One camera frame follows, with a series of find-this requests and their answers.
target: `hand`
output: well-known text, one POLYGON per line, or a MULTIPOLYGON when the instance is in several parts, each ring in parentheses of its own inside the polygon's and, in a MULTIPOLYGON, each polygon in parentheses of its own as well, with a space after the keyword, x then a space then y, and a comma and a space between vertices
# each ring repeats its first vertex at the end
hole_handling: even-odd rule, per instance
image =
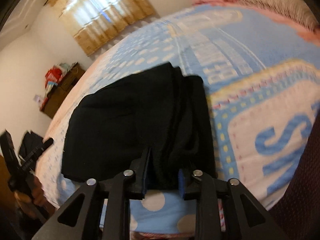
MULTIPOLYGON (((18 205, 21 207, 22 211, 32 219, 36 219, 37 218, 36 214, 28 206, 32 202, 31 198, 28 195, 21 193, 19 191, 15 191, 14 196, 17 200, 18 205)), ((47 199, 44 196, 42 184, 36 176, 34 176, 34 188, 32 190, 32 196, 34 198, 33 200, 34 205, 42 207, 48 203, 47 199)))

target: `black clamp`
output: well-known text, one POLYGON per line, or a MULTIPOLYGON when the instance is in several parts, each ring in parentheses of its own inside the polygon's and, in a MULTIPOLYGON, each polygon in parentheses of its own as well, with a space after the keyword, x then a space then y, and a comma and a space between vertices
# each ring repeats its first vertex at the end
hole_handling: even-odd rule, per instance
MULTIPOLYGON (((96 240, 104 200, 108 198, 102 240, 129 240, 129 200, 142 200, 148 188, 150 149, 130 169, 113 179, 89 179, 33 237, 46 240, 96 240)), ((286 240, 288 237, 264 207, 237 179, 228 182, 184 168, 179 172, 185 200, 197 199, 195 240, 286 240), (222 200, 226 231, 221 231, 218 198, 222 200)))
MULTIPOLYGON (((5 131, 0 135, 0 147, 4 156, 4 160, 11 177, 8 180, 9 189, 14 192, 16 190, 28 195, 34 199, 31 190, 34 187, 34 176, 30 173, 31 166, 36 163, 38 158, 53 144, 53 139, 49 138, 44 143, 36 147, 25 158, 25 162, 20 166, 17 156, 14 153, 11 135, 5 131)), ((33 203, 28 204, 29 208, 36 214, 41 223, 45 223, 49 217, 48 212, 33 203)))

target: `dark clothing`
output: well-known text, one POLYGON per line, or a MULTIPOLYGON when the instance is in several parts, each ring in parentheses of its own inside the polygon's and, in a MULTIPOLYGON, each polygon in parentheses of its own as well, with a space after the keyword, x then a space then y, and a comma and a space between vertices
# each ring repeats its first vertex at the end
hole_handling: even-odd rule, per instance
MULTIPOLYGON (((38 147, 39 145, 42 144, 42 140, 43 138, 34 133, 34 132, 26 132, 23 139, 22 139, 22 143, 20 145, 20 148, 19 148, 19 155, 22 157, 22 158, 26 158, 27 155, 29 153, 31 153, 36 147, 38 147)), ((30 168, 35 171, 36 170, 36 163, 33 163, 30 168)))
POLYGON ((177 187, 178 169, 215 165, 203 82, 170 63, 122 78, 84 97, 69 121, 62 174, 75 181, 110 179, 152 148, 157 184, 177 187))
POLYGON ((24 235, 24 240, 31 240, 41 228, 42 223, 39 219, 32 219, 26 215, 21 208, 17 209, 19 225, 24 235))
POLYGON ((10 221, 5 213, 0 209, 0 239, 5 240, 22 240, 21 232, 16 223, 10 221))

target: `blue bedsheet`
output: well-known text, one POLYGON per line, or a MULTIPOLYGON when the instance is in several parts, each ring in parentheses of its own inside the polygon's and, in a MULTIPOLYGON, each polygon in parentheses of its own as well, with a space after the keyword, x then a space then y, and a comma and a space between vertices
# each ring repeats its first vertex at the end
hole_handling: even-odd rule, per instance
MULTIPOLYGON (((57 143, 44 156, 50 168, 37 174, 52 203, 63 204, 77 187, 60 167, 81 98, 167 61, 204 80, 219 178, 239 178, 267 208, 282 197, 319 108, 319 47, 254 10, 203 5, 135 31, 102 60, 51 134, 57 143)), ((190 232, 195 211, 195 201, 177 192, 150 191, 146 200, 131 201, 132 229, 190 232)))

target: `curtain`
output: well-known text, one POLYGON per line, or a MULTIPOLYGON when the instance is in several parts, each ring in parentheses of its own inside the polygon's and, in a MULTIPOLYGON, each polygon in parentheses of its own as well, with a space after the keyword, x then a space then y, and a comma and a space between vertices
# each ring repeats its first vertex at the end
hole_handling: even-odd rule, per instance
POLYGON ((88 56, 129 24, 155 13, 147 0, 48 0, 47 3, 88 56))

